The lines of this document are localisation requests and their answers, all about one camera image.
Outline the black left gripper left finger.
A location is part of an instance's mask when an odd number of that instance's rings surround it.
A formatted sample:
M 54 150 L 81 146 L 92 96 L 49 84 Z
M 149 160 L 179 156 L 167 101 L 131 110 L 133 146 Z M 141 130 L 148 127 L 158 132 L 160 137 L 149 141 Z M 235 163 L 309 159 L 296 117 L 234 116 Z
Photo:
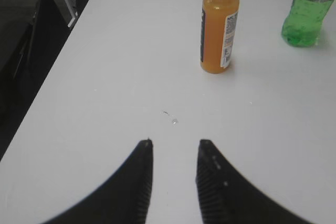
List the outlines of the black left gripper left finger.
M 47 223 L 146 223 L 153 184 L 153 143 L 141 140 L 94 192 Z

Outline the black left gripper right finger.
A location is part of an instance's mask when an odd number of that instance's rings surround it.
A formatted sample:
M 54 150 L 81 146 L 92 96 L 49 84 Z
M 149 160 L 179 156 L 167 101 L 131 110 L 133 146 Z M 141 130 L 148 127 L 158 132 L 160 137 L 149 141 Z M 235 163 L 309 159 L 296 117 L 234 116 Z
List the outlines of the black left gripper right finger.
M 245 179 L 211 140 L 200 140 L 196 185 L 203 223 L 307 223 Z

